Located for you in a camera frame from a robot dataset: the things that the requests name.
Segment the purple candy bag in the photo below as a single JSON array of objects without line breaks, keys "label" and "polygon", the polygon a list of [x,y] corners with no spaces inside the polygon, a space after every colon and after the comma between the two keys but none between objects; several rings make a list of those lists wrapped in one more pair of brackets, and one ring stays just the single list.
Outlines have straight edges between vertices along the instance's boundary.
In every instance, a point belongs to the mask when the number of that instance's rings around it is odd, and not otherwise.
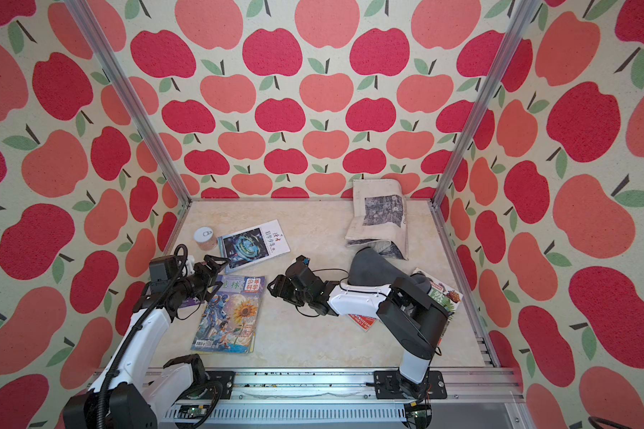
[{"label": "purple candy bag", "polygon": [[194,298],[187,298],[182,302],[180,305],[180,308],[183,309],[184,307],[193,307],[193,306],[198,306],[202,302],[202,298],[200,297],[194,297]]}]

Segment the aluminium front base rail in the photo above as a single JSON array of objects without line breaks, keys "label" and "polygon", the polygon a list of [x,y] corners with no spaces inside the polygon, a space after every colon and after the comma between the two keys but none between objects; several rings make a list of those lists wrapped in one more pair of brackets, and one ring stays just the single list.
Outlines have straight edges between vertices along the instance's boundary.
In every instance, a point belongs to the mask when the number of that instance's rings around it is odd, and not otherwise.
[{"label": "aluminium front base rail", "polygon": [[434,368],[424,402],[393,398],[384,368],[231,368],[205,428],[531,428],[513,371]]}]

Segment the blue robot sunflower magazine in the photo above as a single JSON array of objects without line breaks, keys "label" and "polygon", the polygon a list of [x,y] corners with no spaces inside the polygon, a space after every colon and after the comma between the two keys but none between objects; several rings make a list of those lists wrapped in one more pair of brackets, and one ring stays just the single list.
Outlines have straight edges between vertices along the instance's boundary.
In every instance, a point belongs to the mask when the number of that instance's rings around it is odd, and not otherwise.
[{"label": "blue robot sunflower magazine", "polygon": [[221,288],[208,301],[191,350],[248,354],[254,349],[264,276],[220,275]]}]

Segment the white book with blue vortex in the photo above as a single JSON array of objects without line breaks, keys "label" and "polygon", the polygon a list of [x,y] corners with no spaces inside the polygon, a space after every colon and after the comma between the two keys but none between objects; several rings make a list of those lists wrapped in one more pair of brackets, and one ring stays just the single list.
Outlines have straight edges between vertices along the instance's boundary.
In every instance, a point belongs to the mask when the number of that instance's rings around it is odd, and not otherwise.
[{"label": "white book with blue vortex", "polygon": [[291,248],[277,220],[218,237],[221,257],[228,260],[226,273],[285,255]]}]

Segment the aluminium corner post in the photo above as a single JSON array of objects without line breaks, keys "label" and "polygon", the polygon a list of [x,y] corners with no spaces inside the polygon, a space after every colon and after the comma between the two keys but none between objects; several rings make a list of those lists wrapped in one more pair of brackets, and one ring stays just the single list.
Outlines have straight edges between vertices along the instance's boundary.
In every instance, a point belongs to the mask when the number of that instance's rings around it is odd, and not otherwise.
[{"label": "aluminium corner post", "polygon": [[137,131],[144,138],[148,149],[157,161],[160,170],[166,177],[171,188],[179,200],[179,205],[185,209],[191,206],[191,196],[178,173],[173,160],[161,137],[152,125],[150,118],[137,95],[133,85],[129,81],[122,66],[119,64],[116,53],[107,41],[105,32],[98,24],[95,14],[86,1],[66,1],[65,4],[73,16],[79,30],[89,43],[93,53],[96,55],[101,68],[107,74],[116,90],[125,109],[130,114]]},{"label": "aluminium corner post", "polygon": [[488,110],[489,102],[495,96],[496,91],[503,88],[502,79],[504,73],[513,60],[513,56],[521,43],[522,37],[530,25],[532,16],[542,4],[540,0],[517,1],[516,3],[519,7],[513,13],[512,20],[497,50],[492,66],[485,80],[483,80],[482,88],[478,92],[478,96],[463,127],[463,131],[456,140],[447,168],[445,168],[445,172],[441,175],[436,193],[429,203],[430,209],[433,212],[439,209],[443,197],[447,194],[448,187],[453,184],[455,174],[463,161],[466,149],[472,143],[474,134],[477,132]]}]

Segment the grey green microfibre cloth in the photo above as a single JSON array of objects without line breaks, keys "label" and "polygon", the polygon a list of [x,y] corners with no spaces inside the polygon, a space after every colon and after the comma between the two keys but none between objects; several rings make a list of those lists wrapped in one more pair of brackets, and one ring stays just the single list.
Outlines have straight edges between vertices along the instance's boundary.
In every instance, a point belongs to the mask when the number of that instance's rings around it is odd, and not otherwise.
[{"label": "grey green microfibre cloth", "polygon": [[431,282],[426,275],[421,273],[406,275],[373,248],[363,248],[355,254],[347,283],[352,286],[375,287],[392,284],[397,278],[405,279],[425,293],[431,290]]}]

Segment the left rear aluminium corner post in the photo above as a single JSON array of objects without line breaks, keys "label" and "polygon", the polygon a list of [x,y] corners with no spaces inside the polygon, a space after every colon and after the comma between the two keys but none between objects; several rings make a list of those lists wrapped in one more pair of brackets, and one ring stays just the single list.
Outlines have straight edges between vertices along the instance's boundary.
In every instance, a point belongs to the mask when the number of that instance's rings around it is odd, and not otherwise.
[{"label": "left rear aluminium corner post", "polygon": [[107,74],[116,90],[125,109],[130,114],[137,131],[144,138],[148,149],[157,161],[160,170],[166,177],[171,188],[179,200],[179,205],[185,209],[191,206],[191,196],[178,173],[173,160],[161,137],[152,125],[150,118],[137,95],[133,85],[129,81],[122,66],[119,64],[116,53],[107,41],[105,32],[98,24],[95,14],[86,1],[66,1],[65,4],[73,16],[79,30],[89,43],[93,53],[96,55],[101,68]]}]

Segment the red green cover book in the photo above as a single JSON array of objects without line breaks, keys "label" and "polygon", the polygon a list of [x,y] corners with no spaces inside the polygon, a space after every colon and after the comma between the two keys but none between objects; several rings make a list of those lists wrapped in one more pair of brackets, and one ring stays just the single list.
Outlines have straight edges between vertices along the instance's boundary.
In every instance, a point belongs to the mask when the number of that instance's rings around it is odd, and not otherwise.
[{"label": "red green cover book", "polygon": [[463,295],[457,289],[450,287],[436,278],[436,276],[420,268],[413,270],[411,279],[415,280],[420,289],[424,290],[427,295],[447,311],[447,322],[445,323],[445,329],[447,329],[454,319],[458,307],[463,302]]}]

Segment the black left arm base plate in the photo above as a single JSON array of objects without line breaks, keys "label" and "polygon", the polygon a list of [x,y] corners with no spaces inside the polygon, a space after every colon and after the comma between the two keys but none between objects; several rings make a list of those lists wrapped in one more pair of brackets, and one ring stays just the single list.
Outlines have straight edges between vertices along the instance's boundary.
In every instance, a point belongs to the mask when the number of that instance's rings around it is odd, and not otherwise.
[{"label": "black left arm base plate", "polygon": [[230,400],[234,389],[234,371],[207,371],[194,386],[192,399],[211,400],[219,393],[221,400]]}]

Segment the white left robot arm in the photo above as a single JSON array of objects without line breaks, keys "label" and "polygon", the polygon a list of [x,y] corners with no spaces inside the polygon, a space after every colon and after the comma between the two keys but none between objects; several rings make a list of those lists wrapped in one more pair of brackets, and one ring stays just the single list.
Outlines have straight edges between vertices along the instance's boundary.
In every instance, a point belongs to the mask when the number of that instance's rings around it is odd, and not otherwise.
[{"label": "white left robot arm", "polygon": [[189,299],[207,302],[221,287],[218,275],[228,261],[206,255],[193,261],[184,245],[150,261],[151,279],[132,308],[132,321],[104,371],[84,394],[63,410],[67,428],[157,428],[175,402],[209,395],[209,403],[189,428],[203,425],[220,400],[231,397],[234,373],[209,373],[199,355],[175,357],[152,383],[144,380],[150,361],[180,306]]}]

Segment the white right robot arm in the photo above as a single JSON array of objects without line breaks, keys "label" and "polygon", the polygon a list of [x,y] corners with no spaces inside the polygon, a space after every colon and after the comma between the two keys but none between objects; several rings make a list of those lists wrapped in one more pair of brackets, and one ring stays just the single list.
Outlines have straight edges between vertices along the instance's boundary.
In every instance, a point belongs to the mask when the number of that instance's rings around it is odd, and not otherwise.
[{"label": "white right robot arm", "polygon": [[397,277],[381,286],[324,281],[309,268],[309,259],[297,257],[285,273],[268,284],[275,298],[308,306],[319,316],[366,316],[379,319],[404,349],[399,368],[377,388],[398,397],[424,400],[428,395],[429,366],[447,328],[451,313],[429,293]]}]

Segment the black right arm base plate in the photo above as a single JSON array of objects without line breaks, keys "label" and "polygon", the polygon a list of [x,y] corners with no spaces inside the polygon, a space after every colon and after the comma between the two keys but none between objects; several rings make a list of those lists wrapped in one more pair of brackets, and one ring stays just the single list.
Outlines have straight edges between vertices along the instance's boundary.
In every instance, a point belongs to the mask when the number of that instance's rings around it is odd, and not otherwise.
[{"label": "black right arm base plate", "polygon": [[419,383],[412,382],[398,370],[375,371],[367,386],[374,388],[379,400],[445,400],[448,397],[444,377],[439,371],[427,371]]}]

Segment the red black manga book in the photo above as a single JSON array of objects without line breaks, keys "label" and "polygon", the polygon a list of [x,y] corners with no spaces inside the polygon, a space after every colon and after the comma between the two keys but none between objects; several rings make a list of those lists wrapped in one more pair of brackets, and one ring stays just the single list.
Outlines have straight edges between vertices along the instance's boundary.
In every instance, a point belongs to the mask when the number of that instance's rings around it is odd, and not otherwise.
[{"label": "red black manga book", "polygon": [[364,332],[370,330],[370,328],[375,325],[377,322],[376,318],[360,316],[360,315],[350,315],[350,320],[352,320],[356,325],[358,325]]}]

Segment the right rear aluminium corner post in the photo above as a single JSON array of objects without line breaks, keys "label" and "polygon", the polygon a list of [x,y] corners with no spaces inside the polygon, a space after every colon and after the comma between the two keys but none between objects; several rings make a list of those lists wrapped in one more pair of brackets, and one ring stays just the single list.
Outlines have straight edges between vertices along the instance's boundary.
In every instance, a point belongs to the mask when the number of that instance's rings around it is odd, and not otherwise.
[{"label": "right rear aluminium corner post", "polygon": [[447,168],[445,168],[445,172],[441,175],[436,193],[429,203],[430,209],[433,212],[439,209],[443,197],[447,194],[448,187],[453,184],[455,174],[463,161],[466,149],[472,143],[474,134],[477,132],[488,110],[489,102],[495,96],[496,91],[503,88],[502,79],[504,73],[513,60],[513,56],[521,43],[522,37],[530,25],[532,16],[542,4],[540,0],[517,1],[516,3],[519,7],[513,13],[512,20],[497,50],[492,66],[485,80],[483,80],[482,88],[478,92],[478,96],[463,127],[463,131],[456,140]]}]

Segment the cream printed canvas bag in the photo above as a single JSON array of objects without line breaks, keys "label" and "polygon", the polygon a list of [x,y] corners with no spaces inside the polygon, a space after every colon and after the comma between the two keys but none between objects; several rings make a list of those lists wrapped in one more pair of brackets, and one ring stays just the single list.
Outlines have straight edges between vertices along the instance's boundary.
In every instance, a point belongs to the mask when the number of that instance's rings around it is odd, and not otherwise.
[{"label": "cream printed canvas bag", "polygon": [[407,260],[407,206],[400,182],[357,180],[352,186],[352,203],[346,246],[369,246],[382,257]]}]

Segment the clear tape roll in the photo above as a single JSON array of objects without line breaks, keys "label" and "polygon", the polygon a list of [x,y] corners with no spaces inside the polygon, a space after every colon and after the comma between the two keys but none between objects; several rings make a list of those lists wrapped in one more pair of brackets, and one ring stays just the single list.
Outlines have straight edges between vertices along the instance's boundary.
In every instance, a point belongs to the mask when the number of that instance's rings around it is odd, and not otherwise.
[{"label": "clear tape roll", "polygon": [[204,251],[212,250],[218,244],[214,230],[208,226],[198,228],[193,234],[193,239],[198,247]]}]

